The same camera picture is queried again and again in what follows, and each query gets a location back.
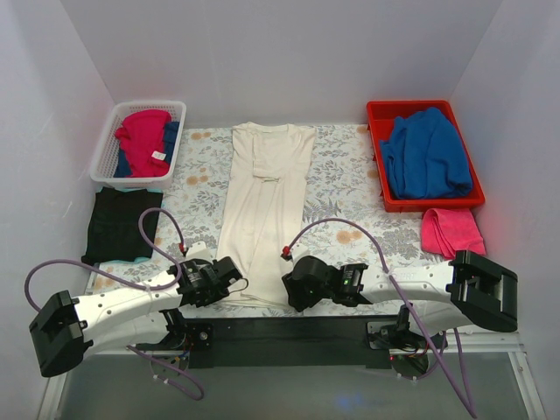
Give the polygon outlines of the cream t shirt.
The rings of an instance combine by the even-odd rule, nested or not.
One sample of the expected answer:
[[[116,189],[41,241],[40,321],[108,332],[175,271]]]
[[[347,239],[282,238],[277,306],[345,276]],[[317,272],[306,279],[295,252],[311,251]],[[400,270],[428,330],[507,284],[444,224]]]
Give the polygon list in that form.
[[[292,269],[281,253],[300,232],[307,175],[317,138],[293,124],[233,127],[233,160],[217,256],[230,257],[245,290],[226,301],[239,306],[286,306],[282,278]]]

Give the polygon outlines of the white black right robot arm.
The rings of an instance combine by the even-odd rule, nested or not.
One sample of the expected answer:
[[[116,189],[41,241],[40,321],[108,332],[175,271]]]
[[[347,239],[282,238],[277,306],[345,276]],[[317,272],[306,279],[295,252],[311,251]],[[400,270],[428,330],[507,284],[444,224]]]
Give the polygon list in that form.
[[[323,299],[355,307],[409,300],[415,311],[395,329],[405,347],[428,333],[474,325],[496,333],[518,328],[518,276],[484,256],[459,251],[449,262],[397,268],[390,273],[353,263],[338,268],[308,252],[296,252],[293,269],[282,278],[289,305],[301,312]]]

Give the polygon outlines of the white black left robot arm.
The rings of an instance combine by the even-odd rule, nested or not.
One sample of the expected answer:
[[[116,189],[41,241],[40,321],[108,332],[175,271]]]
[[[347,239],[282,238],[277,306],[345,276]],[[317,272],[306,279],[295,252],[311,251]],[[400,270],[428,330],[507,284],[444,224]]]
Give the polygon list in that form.
[[[95,295],[53,294],[29,330],[39,371],[46,378],[76,368],[89,355],[138,345],[148,350],[190,349],[196,330],[180,307],[205,307],[228,297],[242,279],[229,257],[173,264],[144,282]]]

